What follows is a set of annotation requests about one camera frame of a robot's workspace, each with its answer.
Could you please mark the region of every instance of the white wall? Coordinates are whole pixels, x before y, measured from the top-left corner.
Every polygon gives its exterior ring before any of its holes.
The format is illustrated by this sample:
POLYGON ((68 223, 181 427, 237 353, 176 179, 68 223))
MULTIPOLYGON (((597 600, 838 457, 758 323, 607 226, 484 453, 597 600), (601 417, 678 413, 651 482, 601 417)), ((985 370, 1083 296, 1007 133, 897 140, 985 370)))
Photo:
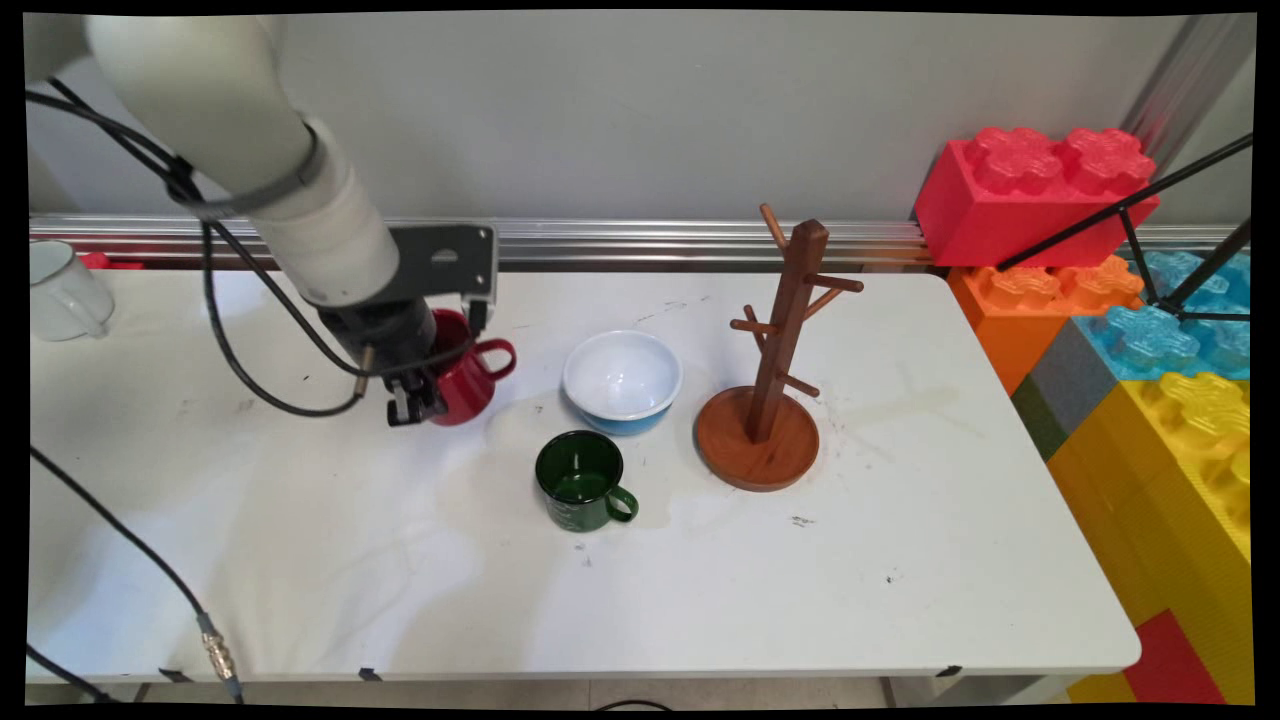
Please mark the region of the white wall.
MULTIPOLYGON (((1208 111, 1170 170, 1199 160, 1204 155, 1253 131, 1253 87, 1257 53, 1240 67, 1217 104, 1208 111)), ((1165 192, 1149 223, 1212 223, 1235 225, 1251 213, 1249 193, 1253 188, 1253 149, 1222 160, 1165 192)))
MULTIPOLYGON (((1114 127, 1183 17, 755 10, 294 15, 282 76, 387 215, 906 219, 948 138, 1114 127)), ((61 77, 114 117, 91 60, 61 77)), ((27 109, 73 206, 175 214, 100 132, 27 109)), ((45 193, 41 204, 58 205, 45 193)), ((32 196, 35 205, 37 197, 32 196)))

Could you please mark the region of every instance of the wooden base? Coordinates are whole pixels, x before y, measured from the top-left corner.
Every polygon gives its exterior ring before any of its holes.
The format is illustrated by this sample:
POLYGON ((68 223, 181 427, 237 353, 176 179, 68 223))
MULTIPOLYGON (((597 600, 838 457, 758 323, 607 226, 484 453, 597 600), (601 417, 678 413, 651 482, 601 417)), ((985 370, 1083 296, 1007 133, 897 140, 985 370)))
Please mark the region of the wooden base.
POLYGON ((799 402, 782 396, 773 434, 756 445, 746 437, 751 386, 726 389, 698 414, 695 437, 707 466, 726 483, 772 492, 800 479, 818 457, 818 425, 799 402))

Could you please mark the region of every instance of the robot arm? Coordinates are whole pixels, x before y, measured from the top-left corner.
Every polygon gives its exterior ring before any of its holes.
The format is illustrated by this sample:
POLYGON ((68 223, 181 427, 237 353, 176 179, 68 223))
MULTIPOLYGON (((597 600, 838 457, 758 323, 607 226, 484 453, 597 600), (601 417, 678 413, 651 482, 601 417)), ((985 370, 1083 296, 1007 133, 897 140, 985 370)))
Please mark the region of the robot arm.
POLYGON ((398 252, 346 155, 289 104, 273 37, 256 17, 84 19, 88 47, 124 106, 161 142, 233 196, 270 186, 323 147, 315 178, 248 213, 273 256, 312 305, 372 297, 398 252))
MULTIPOLYGON (((280 269, 357 364, 369 347, 374 372, 430 356, 429 293, 462 293, 472 332, 483 329, 495 297, 495 232, 452 225, 393 237, 329 129, 284 95, 276 18, 27 14, 23 33, 28 82, 92 53, 157 140, 233 205, 243 201, 280 269)), ((380 374, 396 397, 392 425, 445 410, 433 370, 380 374)))

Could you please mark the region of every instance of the wooden peg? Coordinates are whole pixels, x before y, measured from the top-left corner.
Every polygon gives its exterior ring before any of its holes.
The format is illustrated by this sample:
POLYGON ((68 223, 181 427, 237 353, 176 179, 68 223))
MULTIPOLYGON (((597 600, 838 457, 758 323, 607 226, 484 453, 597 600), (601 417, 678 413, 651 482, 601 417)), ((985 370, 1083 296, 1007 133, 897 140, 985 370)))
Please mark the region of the wooden peg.
POLYGON ((849 292, 861 292, 863 283, 859 281, 846 281, 845 278, 833 278, 831 275, 819 275, 818 273, 809 273, 804 277, 804 282, 815 287, 829 287, 833 290, 847 290, 849 292))
POLYGON ((840 295, 841 292, 845 291, 840 288, 831 288, 827 292, 822 293, 822 297, 814 300, 808 307, 805 307, 804 319, 808 320, 809 318, 813 318, 818 313, 818 310, 826 307, 827 304, 835 300, 836 296, 840 295))
POLYGON ((782 228, 778 227, 778 219, 773 217, 773 209, 769 208, 768 202, 760 204, 760 214, 764 215, 764 224, 769 225, 769 233, 773 234, 773 242, 778 243, 778 250, 787 249, 787 237, 782 234, 782 228))
POLYGON ((800 392, 808 395, 809 397, 818 397, 818 388, 813 387, 806 382, 797 380, 786 373, 778 373, 778 379, 782 380, 785 384, 788 384, 799 389, 800 392))
MULTIPOLYGON (((746 305, 746 306, 742 307, 742 314, 746 315, 748 320, 750 320, 753 323, 756 322, 756 319, 755 319, 755 310, 751 310, 750 305, 746 305)), ((751 333, 751 334, 755 337, 755 347, 760 352, 764 352, 764 334, 763 333, 751 333)))
POLYGON ((753 323, 750 320, 733 319, 728 322, 728 327, 733 328, 735 331, 746 331, 751 333, 771 334, 778 332, 777 325, 771 325, 767 323, 753 323))

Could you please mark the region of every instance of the mug handle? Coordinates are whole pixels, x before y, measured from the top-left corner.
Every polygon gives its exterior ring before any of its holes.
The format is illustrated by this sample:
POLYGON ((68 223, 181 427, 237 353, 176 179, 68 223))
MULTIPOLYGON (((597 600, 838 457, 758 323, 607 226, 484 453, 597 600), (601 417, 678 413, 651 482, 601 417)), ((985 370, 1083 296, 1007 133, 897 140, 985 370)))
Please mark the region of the mug handle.
POLYGON ((511 361, 507 363, 507 365, 503 369, 500 369, 500 370, 488 370, 489 379, 494 380, 494 382, 498 382, 502 378, 506 378, 507 375, 509 375, 512 373, 512 370, 516 369, 516 346, 511 345, 509 341, 506 341, 506 340, 502 340, 502 338, 497 338, 497 337, 493 338, 493 340, 486 340, 486 341, 483 341, 483 342, 477 342, 475 345, 475 351, 476 352, 489 352, 490 350, 506 350, 507 355, 511 355, 511 361))
POLYGON ((609 518, 613 518, 618 523, 630 523, 631 520, 635 520, 636 514, 640 512, 640 502, 636 500, 636 496, 622 489, 622 487, 616 487, 611 489, 604 498, 604 509, 609 511, 609 518), (611 502, 613 500, 626 505, 631 512, 618 510, 617 506, 611 502))
POLYGON ((68 313, 70 313, 72 315, 76 316, 77 320, 79 320, 81 327, 84 328, 84 332, 87 332, 90 336, 92 337, 106 336, 106 329, 102 327, 102 323, 95 320, 93 315, 88 314, 88 309, 84 307, 84 304, 81 302, 79 300, 76 300, 76 297, 72 293, 67 292, 60 287, 55 287, 49 291, 49 295, 51 295, 54 300, 61 302, 63 307, 65 307, 68 313))

